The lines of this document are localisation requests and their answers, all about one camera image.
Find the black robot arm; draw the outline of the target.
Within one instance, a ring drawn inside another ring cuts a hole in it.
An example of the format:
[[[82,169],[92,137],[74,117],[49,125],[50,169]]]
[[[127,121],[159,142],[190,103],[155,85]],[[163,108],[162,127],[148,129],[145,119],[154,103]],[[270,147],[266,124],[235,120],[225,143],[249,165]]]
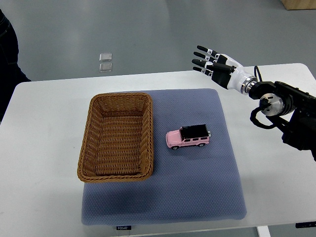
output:
[[[259,106],[250,114],[252,123],[263,129],[278,128],[283,143],[300,151],[310,150],[315,158],[316,98],[281,81],[262,81],[258,66],[254,75],[259,81],[248,93],[259,100]]]

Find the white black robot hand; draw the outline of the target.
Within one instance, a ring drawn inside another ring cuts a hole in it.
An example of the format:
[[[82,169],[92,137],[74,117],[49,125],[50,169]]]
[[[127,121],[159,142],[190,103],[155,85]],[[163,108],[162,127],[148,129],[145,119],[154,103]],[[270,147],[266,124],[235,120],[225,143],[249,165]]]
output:
[[[234,89],[248,94],[258,79],[244,70],[244,66],[226,54],[218,53],[204,46],[197,46],[194,52],[193,70],[209,76],[213,82],[224,89]]]

